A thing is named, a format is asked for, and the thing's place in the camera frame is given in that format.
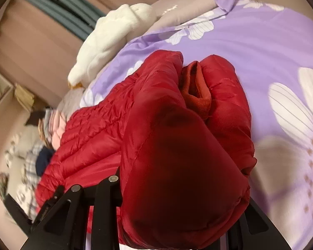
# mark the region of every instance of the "white plush toy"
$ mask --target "white plush toy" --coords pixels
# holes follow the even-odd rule
[[[95,30],[80,48],[77,62],[68,75],[71,87],[87,87],[99,71],[125,46],[144,34],[156,21],[156,12],[147,4],[121,5],[96,23]]]

